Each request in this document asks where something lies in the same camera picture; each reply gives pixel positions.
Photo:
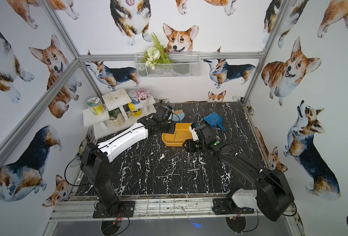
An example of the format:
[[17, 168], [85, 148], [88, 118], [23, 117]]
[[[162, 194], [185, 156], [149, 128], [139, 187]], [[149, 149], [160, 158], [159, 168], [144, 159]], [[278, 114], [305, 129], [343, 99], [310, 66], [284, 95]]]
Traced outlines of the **yellow plastic storage box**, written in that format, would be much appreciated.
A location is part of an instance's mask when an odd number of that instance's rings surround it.
[[163, 133], [162, 141], [168, 147], [182, 147], [186, 140], [193, 139], [191, 125], [192, 123], [176, 123], [174, 134]]

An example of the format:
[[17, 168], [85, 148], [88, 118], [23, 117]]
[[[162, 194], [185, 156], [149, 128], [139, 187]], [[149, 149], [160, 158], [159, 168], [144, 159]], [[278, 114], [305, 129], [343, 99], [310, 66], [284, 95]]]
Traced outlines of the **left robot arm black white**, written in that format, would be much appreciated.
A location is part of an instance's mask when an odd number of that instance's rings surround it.
[[114, 213], [120, 208], [120, 200], [114, 192], [109, 172], [111, 163], [122, 152], [146, 139], [151, 133], [173, 133], [176, 125], [172, 120], [173, 115], [172, 106], [160, 105], [156, 113], [138, 119], [119, 135], [97, 145], [86, 145], [80, 167], [97, 193], [100, 209]]

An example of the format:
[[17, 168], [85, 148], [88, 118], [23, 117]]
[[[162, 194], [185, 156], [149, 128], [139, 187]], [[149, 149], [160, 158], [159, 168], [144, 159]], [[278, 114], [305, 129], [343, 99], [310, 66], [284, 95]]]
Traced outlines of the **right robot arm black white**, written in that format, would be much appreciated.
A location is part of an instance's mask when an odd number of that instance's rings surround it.
[[279, 169], [270, 170], [237, 153], [231, 144], [217, 139], [205, 124], [191, 124], [192, 138], [184, 142], [187, 152], [200, 152], [212, 159], [218, 158], [252, 184], [254, 190], [238, 189], [230, 198], [239, 208], [258, 209], [271, 221], [277, 221], [294, 203], [285, 174]]

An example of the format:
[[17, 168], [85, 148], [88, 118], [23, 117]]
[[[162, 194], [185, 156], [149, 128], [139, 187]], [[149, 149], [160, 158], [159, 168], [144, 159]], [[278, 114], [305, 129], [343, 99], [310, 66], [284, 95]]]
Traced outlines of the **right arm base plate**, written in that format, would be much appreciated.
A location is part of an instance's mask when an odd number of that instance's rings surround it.
[[213, 207], [212, 211], [216, 215], [227, 215], [227, 214], [253, 214], [255, 210], [252, 208], [239, 208], [234, 202], [226, 198], [215, 198], [212, 200]]

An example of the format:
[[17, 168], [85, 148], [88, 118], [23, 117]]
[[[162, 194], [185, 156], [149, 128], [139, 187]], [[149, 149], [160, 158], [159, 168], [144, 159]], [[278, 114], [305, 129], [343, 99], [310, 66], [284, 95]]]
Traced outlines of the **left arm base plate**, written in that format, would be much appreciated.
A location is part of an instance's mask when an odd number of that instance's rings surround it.
[[112, 206], [105, 206], [97, 202], [93, 212], [93, 218], [119, 218], [124, 214], [133, 217], [135, 210], [135, 201], [121, 201], [114, 203]]

